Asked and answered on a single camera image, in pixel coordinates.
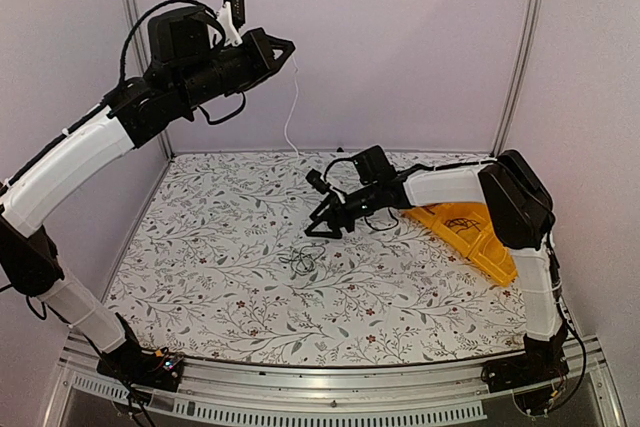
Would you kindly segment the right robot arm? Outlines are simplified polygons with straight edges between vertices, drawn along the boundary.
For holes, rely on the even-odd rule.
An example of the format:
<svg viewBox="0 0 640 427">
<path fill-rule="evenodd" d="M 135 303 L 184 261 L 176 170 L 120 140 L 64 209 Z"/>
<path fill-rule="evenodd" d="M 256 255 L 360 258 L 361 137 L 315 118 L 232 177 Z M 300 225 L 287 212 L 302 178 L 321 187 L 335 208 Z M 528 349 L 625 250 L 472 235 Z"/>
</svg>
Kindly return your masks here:
<svg viewBox="0 0 640 427">
<path fill-rule="evenodd" d="M 495 158 L 441 166 L 394 167 L 380 146 L 348 157 L 359 190 L 346 193 L 326 171 L 310 170 L 311 187 L 323 195 L 311 213 L 309 237 L 339 239 L 360 218 L 393 208 L 408 210 L 432 204 L 474 203 L 487 207 L 493 231 L 515 262 L 523 295 L 525 344 L 533 347 L 517 362 L 517 374 L 537 383 L 556 364 L 551 344 L 562 344 L 567 321 L 559 305 L 561 278 L 555 253 L 553 200 L 527 161 L 516 150 Z"/>
</svg>

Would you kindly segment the aluminium front rail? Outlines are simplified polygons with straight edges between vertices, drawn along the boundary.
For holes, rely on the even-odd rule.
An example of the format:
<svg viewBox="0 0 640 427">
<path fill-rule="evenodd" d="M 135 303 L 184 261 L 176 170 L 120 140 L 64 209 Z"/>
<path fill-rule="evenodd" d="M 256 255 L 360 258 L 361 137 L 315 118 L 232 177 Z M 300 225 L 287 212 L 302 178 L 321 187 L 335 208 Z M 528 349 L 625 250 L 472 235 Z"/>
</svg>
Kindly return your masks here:
<svg viewBox="0 0 640 427">
<path fill-rule="evenodd" d="M 392 367 L 303 368 L 190 358 L 174 392 L 143 389 L 139 412 L 71 335 L 45 406 L 46 426 L 627 426 L 598 339 L 568 341 L 558 409 L 535 414 L 537 383 L 491 391 L 482 359 Z"/>
</svg>

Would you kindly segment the left aluminium post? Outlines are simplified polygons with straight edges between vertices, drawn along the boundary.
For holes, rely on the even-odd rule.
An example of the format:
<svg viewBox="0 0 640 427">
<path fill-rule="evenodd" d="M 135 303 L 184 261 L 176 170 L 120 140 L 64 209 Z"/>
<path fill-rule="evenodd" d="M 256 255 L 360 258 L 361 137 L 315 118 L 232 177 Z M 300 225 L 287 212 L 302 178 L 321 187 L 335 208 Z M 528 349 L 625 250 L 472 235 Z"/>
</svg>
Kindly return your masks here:
<svg viewBox="0 0 640 427">
<path fill-rule="evenodd" d="M 131 29 L 134 23 L 140 18 L 141 11 L 139 9 L 138 0 L 121 0 L 127 27 Z M 143 38 L 144 31 L 142 28 L 134 34 L 130 54 L 135 58 L 137 73 L 142 74 L 149 63 L 149 54 L 146 41 Z"/>
</svg>

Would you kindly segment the floral table mat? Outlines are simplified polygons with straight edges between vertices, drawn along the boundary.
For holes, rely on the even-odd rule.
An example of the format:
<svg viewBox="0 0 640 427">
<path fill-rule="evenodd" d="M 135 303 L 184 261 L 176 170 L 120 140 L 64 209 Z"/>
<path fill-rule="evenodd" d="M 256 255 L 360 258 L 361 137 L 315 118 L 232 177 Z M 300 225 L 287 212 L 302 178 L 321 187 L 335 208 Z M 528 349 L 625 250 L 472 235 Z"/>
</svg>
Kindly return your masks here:
<svg viewBox="0 0 640 427">
<path fill-rule="evenodd" d="M 172 163 L 105 304 L 139 341 L 267 364 L 385 365 L 525 350 L 518 273 L 501 287 L 403 211 L 342 239 L 305 228 L 316 169 L 360 189 L 354 153 L 183 155 Z M 451 162 L 386 154 L 399 170 Z"/>
</svg>

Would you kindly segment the yellow bin middle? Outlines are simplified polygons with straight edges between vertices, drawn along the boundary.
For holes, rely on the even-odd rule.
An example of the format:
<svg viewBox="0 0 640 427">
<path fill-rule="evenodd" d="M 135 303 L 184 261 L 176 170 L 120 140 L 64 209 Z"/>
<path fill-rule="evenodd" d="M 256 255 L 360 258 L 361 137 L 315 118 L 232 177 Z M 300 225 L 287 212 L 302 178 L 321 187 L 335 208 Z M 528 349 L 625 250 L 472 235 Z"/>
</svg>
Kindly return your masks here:
<svg viewBox="0 0 640 427">
<path fill-rule="evenodd" d="M 492 232 L 489 211 L 482 203 L 440 203 L 403 211 L 467 257 L 482 232 Z"/>
</svg>

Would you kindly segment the right aluminium post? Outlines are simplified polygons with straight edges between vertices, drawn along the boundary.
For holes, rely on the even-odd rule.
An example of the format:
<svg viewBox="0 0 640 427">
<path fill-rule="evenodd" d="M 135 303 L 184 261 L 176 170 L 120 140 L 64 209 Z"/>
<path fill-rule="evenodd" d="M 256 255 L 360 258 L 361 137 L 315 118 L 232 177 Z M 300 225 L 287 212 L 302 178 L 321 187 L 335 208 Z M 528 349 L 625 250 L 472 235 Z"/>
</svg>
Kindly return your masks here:
<svg viewBox="0 0 640 427">
<path fill-rule="evenodd" d="M 542 3 L 543 0 L 526 1 L 524 21 L 516 51 L 515 63 L 508 84 L 498 129 L 492 144 L 491 154 L 493 156 L 500 154 L 505 149 L 513 125 L 528 62 L 533 50 Z"/>
</svg>

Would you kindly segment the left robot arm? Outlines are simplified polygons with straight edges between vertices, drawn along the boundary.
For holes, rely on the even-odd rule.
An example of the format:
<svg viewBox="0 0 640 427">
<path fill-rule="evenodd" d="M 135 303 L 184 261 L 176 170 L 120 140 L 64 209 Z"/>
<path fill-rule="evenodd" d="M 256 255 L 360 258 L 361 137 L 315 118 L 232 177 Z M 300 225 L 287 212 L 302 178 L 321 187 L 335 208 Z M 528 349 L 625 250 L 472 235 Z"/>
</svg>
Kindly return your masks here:
<svg viewBox="0 0 640 427">
<path fill-rule="evenodd" d="M 1 266 L 9 285 L 79 330 L 128 381 L 148 373 L 148 359 L 127 323 L 60 263 L 44 223 L 96 173 L 162 133 L 192 120 L 218 97 L 245 95 L 276 75 L 292 41 L 245 28 L 244 0 L 213 9 L 196 0 L 166 0 L 137 21 L 151 61 L 115 87 L 1 186 Z"/>
</svg>

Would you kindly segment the aluminium post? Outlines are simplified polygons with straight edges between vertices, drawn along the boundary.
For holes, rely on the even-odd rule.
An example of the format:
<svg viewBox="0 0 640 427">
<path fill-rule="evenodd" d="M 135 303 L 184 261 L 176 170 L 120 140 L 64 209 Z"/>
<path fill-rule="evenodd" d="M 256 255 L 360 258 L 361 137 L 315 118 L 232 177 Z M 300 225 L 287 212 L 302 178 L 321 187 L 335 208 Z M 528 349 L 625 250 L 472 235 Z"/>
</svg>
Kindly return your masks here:
<svg viewBox="0 0 640 427">
<path fill-rule="evenodd" d="M 139 9 L 138 0 L 121 0 L 127 27 L 131 29 L 134 23 L 140 18 L 141 11 Z M 135 58 L 137 73 L 142 74 L 149 63 L 149 54 L 146 41 L 143 38 L 144 31 L 142 28 L 134 34 L 130 54 Z"/>
<path fill-rule="evenodd" d="M 543 0 L 526 1 L 524 21 L 516 51 L 515 63 L 508 84 L 498 129 L 492 144 L 491 154 L 493 156 L 500 154 L 505 149 L 513 125 L 528 62 L 533 50 L 542 3 Z"/>
</svg>

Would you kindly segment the yellow bin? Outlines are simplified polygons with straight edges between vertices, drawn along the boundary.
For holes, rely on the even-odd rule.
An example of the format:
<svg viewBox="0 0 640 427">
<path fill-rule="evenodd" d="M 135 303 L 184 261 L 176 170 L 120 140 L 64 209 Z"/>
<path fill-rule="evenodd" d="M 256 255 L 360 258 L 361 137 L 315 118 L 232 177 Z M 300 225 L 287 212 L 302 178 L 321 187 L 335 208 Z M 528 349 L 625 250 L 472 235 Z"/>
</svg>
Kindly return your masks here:
<svg viewBox="0 0 640 427">
<path fill-rule="evenodd" d="M 509 287 L 517 276 L 512 256 L 492 232 L 481 233 L 467 259 L 501 287 Z"/>
<path fill-rule="evenodd" d="M 482 203 L 440 203 L 403 211 L 467 257 L 482 232 L 492 232 L 489 211 Z"/>
</svg>

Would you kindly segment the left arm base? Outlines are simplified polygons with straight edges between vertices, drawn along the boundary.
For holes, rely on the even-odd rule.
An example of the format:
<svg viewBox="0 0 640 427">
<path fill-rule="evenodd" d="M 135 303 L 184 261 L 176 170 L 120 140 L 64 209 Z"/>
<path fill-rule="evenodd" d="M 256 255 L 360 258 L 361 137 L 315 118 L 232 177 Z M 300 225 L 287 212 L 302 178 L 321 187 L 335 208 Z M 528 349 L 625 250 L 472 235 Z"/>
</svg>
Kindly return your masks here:
<svg viewBox="0 0 640 427">
<path fill-rule="evenodd" d="M 124 328 L 125 342 L 111 353 L 101 353 L 97 372 L 124 382 L 157 390 L 176 392 L 184 372 L 185 355 L 162 347 L 144 349 L 125 319 L 116 313 Z"/>
</svg>

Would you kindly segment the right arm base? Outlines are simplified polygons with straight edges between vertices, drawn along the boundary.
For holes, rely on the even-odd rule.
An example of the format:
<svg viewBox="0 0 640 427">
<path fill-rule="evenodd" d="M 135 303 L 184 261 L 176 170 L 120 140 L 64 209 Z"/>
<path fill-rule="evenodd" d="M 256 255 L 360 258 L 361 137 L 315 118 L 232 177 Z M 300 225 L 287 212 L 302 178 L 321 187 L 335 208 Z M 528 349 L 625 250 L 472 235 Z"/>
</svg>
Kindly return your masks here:
<svg viewBox="0 0 640 427">
<path fill-rule="evenodd" d="M 514 403 L 525 415 L 547 415 L 565 391 L 569 368 L 564 357 L 563 337 L 538 341 L 524 337 L 523 354 L 490 360 L 480 378 L 490 393 L 524 388 Z"/>
</svg>

